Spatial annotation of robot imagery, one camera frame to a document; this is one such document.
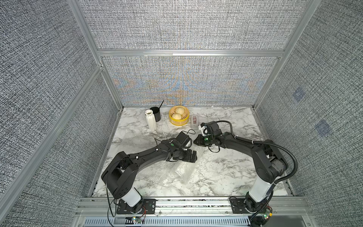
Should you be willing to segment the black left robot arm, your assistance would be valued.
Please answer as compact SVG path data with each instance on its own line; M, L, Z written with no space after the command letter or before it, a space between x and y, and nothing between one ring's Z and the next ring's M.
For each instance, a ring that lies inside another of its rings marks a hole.
M114 199L126 202L133 212L138 212L143 206L143 197L133 187L138 172L160 161L195 163L197 152L190 149L191 146L192 139L181 132L175 138L156 140L156 146L142 152L119 152L101 175L106 192Z

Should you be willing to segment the white ribbed wide vase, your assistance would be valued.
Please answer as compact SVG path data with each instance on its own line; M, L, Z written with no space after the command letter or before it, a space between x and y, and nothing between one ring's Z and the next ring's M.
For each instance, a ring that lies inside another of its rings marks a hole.
M196 167L197 163L181 162L174 168L175 176L182 183L188 183Z

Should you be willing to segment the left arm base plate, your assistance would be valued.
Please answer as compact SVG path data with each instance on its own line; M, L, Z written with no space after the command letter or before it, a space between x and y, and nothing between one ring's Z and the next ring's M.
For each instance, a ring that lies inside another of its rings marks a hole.
M156 199L141 199L135 206L129 206L124 200L117 203L117 214L142 215L154 214L156 208Z

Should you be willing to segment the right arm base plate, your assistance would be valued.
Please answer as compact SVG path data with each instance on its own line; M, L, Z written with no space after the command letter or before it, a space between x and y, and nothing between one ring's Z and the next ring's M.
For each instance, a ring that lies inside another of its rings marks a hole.
M254 214L256 212L255 202L250 198L230 197L229 202L233 214Z

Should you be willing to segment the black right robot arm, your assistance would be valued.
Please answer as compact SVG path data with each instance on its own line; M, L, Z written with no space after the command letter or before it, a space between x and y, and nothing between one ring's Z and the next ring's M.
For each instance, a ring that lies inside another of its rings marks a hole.
M282 177L288 164L280 150L272 142L253 142L236 136L232 131L222 132L219 121L202 123L201 134L194 144L201 147L217 146L219 149L232 149L252 158L257 178L245 196L247 212L257 213L268 203L274 184Z

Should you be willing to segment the white ribbed slim vase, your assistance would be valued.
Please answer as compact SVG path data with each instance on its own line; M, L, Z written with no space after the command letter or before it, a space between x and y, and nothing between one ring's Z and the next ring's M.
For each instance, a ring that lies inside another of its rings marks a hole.
M151 109L146 110L145 116L150 130L155 131L157 129L157 123L153 111Z

